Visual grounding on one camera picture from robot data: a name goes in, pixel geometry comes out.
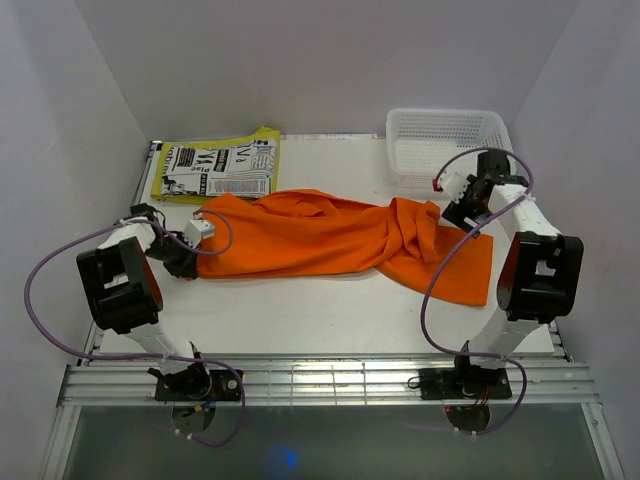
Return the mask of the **orange trousers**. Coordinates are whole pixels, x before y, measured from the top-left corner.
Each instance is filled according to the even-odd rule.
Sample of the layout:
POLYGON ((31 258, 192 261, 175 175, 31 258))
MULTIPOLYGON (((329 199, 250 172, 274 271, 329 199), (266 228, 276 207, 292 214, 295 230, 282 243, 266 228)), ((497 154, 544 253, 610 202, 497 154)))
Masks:
POLYGON ((249 203, 231 194, 203 207, 216 233, 202 244, 205 279, 355 274, 376 269, 391 280, 449 303, 488 300, 493 239, 460 250, 462 230, 444 224, 431 201, 394 198, 377 206, 313 189, 286 190, 249 203))

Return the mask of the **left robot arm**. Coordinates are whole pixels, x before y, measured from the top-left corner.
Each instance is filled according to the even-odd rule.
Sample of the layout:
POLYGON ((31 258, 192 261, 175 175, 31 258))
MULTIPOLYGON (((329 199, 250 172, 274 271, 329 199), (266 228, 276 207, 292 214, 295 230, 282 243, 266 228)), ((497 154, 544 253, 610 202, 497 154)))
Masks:
POLYGON ((146 203, 132 206, 107 240, 77 256, 77 267, 98 327, 161 355, 160 366, 148 372, 170 392, 201 399, 211 390, 212 376, 195 361, 200 353, 192 342, 173 340, 161 327, 163 298, 148 260, 160 261, 178 278, 195 279, 194 250, 215 234, 215 226, 200 215, 170 233, 153 223, 165 223, 159 210, 146 203))

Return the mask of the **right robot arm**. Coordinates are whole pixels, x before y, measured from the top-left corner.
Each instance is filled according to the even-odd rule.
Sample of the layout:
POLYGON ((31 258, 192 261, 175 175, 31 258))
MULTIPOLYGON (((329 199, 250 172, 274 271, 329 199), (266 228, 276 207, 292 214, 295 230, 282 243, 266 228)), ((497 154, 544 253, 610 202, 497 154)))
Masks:
POLYGON ((443 216, 473 235, 497 220, 511 244, 497 281, 497 308, 454 360, 451 382, 464 397, 502 383, 507 360, 523 340, 571 312, 584 254, 582 240, 562 234, 537 206, 531 170, 516 174, 516 157, 502 149, 473 152, 475 173, 441 169, 433 182, 450 199, 443 216))

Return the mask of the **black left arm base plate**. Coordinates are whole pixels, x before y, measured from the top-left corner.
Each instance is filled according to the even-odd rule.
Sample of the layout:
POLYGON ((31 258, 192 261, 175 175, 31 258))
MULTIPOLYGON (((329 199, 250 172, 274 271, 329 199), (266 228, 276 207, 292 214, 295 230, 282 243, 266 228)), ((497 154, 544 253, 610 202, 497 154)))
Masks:
POLYGON ((202 373, 180 372, 177 380, 158 380, 153 399, 161 402, 205 402, 211 399, 222 402, 239 401, 242 398, 240 381, 228 370, 209 370, 202 373))

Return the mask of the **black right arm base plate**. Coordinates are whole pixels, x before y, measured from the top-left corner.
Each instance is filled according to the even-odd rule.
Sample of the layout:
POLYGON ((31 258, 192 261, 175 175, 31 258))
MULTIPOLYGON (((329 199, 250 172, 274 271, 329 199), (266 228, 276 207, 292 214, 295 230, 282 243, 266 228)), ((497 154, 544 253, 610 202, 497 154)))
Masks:
POLYGON ((454 368, 424 368, 418 371, 418 388, 422 400, 508 400, 512 390, 504 368, 490 370, 473 366, 460 373, 454 368))

